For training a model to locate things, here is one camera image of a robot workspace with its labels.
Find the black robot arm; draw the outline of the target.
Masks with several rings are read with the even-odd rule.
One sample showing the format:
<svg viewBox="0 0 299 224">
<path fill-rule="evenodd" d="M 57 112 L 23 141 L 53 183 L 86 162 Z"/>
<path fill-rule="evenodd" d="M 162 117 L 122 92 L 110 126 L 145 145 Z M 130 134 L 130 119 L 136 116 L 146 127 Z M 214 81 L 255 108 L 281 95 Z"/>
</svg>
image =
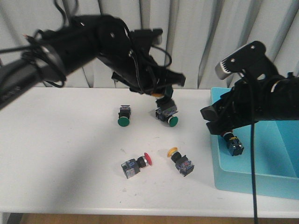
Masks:
<svg viewBox="0 0 299 224">
<path fill-rule="evenodd" d="M 213 135 L 250 125 L 258 121 L 299 119 L 299 79 L 265 78 L 258 81 L 257 90 L 239 80 L 232 89 L 220 96 L 200 113 Z"/>
<path fill-rule="evenodd" d="M 73 17 L 58 31 L 39 31 L 20 47 L 21 58 L 0 69 L 0 106 L 5 107 L 39 82 L 61 88 L 69 74 L 99 59 L 113 71 L 112 79 L 140 94 L 165 94 L 174 84 L 183 86 L 185 76 L 159 65 L 149 54 L 163 31 L 130 31 L 111 15 Z"/>
</svg>

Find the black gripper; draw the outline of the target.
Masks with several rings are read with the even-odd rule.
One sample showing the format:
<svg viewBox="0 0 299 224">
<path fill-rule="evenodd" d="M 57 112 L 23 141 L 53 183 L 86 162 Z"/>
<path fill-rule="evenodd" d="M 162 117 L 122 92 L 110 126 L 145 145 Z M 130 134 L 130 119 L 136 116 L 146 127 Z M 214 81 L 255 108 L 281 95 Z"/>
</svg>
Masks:
<svg viewBox="0 0 299 224">
<path fill-rule="evenodd" d="M 252 124 L 252 110 L 257 102 L 250 87 L 215 87 L 214 103 L 200 110 L 202 118 L 209 121 L 206 126 L 212 135 L 223 135 Z"/>
<path fill-rule="evenodd" d="M 133 92 L 147 95 L 162 92 L 164 97 L 172 98 L 172 85 L 185 85 L 183 73 L 158 65 L 138 44 L 105 44 L 98 53 L 98 59 L 111 68 L 114 81 L 123 83 Z"/>
</svg>

